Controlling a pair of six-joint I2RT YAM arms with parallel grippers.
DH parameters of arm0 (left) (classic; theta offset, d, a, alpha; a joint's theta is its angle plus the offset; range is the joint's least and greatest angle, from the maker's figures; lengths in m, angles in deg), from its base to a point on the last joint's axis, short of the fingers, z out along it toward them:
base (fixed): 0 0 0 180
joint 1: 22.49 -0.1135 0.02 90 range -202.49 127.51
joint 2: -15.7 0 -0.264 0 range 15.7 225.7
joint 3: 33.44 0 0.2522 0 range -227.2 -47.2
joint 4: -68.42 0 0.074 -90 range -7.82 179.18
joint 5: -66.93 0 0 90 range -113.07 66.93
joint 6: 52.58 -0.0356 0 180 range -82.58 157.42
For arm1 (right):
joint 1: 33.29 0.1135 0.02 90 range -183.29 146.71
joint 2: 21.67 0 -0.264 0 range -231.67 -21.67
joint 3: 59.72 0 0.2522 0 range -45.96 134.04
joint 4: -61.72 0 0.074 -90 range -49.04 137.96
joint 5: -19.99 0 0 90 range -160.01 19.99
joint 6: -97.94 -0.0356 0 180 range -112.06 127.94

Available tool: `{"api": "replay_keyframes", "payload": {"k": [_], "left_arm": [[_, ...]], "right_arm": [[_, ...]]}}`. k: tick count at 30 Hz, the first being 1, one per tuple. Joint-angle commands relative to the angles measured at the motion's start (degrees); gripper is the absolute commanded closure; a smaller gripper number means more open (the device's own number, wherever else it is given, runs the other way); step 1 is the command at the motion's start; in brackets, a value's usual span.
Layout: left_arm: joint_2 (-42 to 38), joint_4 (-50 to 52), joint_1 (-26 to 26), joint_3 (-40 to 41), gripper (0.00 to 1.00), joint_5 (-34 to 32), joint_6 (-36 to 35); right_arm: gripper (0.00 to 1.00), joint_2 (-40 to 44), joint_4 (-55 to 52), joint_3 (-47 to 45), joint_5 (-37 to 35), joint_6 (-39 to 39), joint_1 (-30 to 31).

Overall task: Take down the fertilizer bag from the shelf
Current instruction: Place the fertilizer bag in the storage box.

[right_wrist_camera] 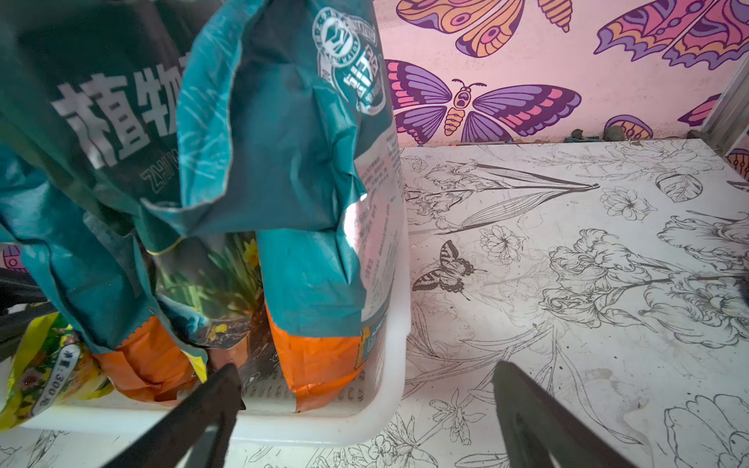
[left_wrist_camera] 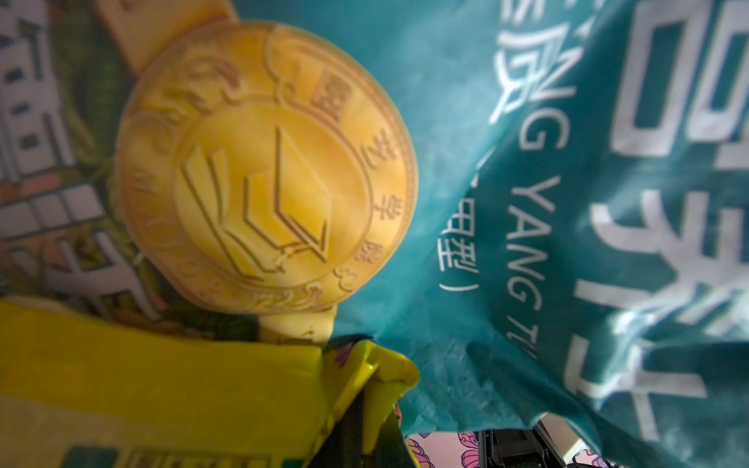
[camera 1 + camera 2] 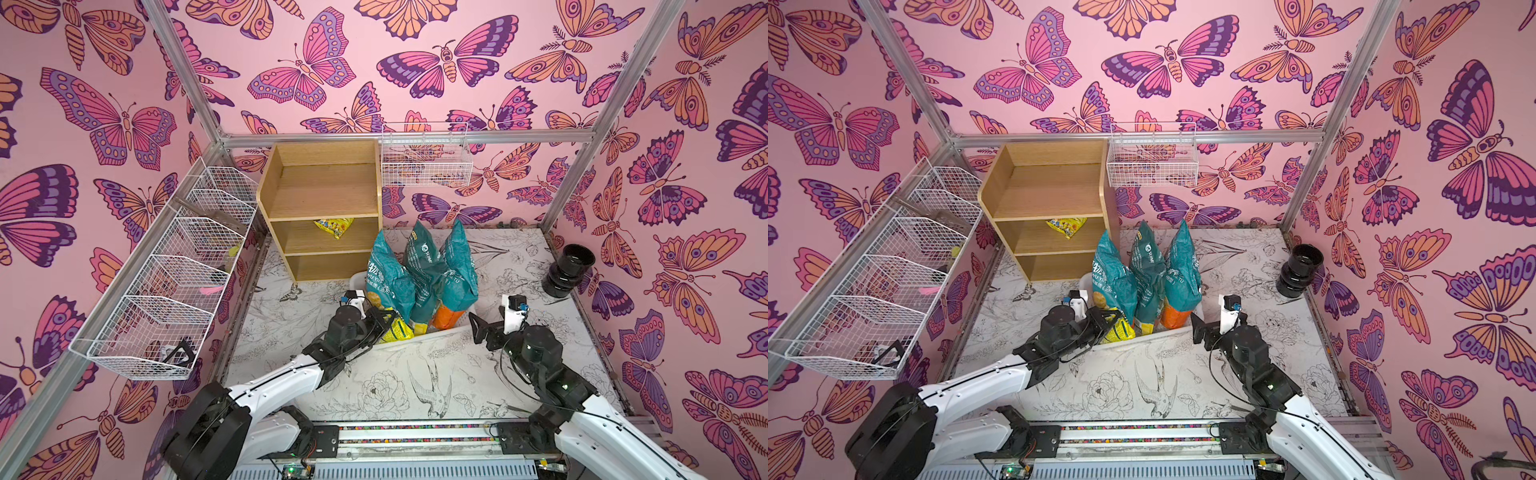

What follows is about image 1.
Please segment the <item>yellow snack bag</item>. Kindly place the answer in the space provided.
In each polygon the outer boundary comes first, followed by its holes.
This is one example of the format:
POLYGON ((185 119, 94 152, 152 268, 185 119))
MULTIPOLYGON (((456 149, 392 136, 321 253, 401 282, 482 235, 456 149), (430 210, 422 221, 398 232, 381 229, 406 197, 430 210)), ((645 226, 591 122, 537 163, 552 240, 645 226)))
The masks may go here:
POLYGON ((11 354, 1 429, 10 430, 56 404, 110 394, 113 384, 68 321, 55 312, 23 326, 11 354))

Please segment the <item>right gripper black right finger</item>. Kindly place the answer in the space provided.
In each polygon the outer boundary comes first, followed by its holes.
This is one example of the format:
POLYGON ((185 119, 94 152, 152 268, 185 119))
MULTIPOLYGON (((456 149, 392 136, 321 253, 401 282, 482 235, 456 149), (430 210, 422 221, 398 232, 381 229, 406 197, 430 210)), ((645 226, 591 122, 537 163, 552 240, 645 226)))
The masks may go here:
POLYGON ((495 410, 512 467, 630 467, 518 366, 493 371, 495 410))

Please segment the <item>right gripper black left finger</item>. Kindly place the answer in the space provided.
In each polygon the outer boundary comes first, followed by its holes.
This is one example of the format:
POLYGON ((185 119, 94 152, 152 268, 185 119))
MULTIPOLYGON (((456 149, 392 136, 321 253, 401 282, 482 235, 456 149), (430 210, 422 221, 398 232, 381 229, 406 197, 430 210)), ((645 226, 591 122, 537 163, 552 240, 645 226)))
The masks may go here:
POLYGON ((215 372, 107 467, 222 467, 238 413, 241 382, 234 364, 215 372))

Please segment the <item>white plastic basket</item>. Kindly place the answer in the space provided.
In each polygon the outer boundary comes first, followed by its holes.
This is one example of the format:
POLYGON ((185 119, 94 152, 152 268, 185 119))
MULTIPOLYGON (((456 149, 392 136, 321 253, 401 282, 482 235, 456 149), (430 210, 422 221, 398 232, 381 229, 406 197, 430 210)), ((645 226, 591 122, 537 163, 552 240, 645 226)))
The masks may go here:
MULTIPOLYGON (((249 385, 243 392, 232 437, 259 445, 346 447, 380 433, 396 413, 405 387, 407 338, 411 333, 409 237, 399 240, 394 284, 378 344, 363 372, 333 402, 299 413, 281 376, 249 385)), ((89 401, 56 404, 24 429, 90 434, 142 435, 171 406, 142 403, 118 392, 89 401)))

